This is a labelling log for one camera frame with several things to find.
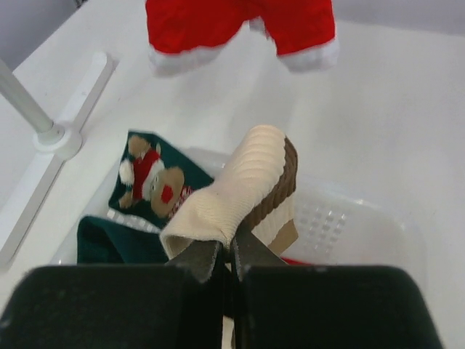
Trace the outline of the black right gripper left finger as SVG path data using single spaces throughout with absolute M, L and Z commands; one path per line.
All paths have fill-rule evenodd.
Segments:
M 1 316 L 3 348 L 220 348 L 222 245 L 168 263 L 33 269 Z

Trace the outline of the white plastic basket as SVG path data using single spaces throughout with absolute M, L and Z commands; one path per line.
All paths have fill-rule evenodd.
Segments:
M 229 155 L 203 148 L 182 152 L 212 177 L 218 175 Z M 108 207 L 117 179 L 119 160 L 86 205 L 82 216 L 135 228 L 146 233 L 158 229 L 147 220 Z M 283 256 L 292 260 L 331 265 L 391 265 L 402 268 L 427 290 L 426 246 L 419 229 L 404 214 L 379 200 L 365 200 L 357 191 L 338 183 L 319 180 L 299 168 L 294 194 L 294 223 L 299 238 Z M 50 263 L 76 264 L 78 218 L 57 248 Z

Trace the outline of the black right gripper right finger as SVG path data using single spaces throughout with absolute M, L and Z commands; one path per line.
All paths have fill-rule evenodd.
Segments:
M 241 225 L 230 245 L 237 348 L 441 348 L 415 281 L 382 265 L 292 266 Z

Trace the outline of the white metal drying rack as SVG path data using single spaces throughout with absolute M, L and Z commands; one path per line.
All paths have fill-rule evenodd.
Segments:
M 113 74 L 114 59 L 97 52 L 57 120 L 52 120 L 1 63 L 1 95 L 33 128 L 36 155 L 1 209 L 1 269 L 7 269 L 62 165 L 83 145 L 81 130 Z

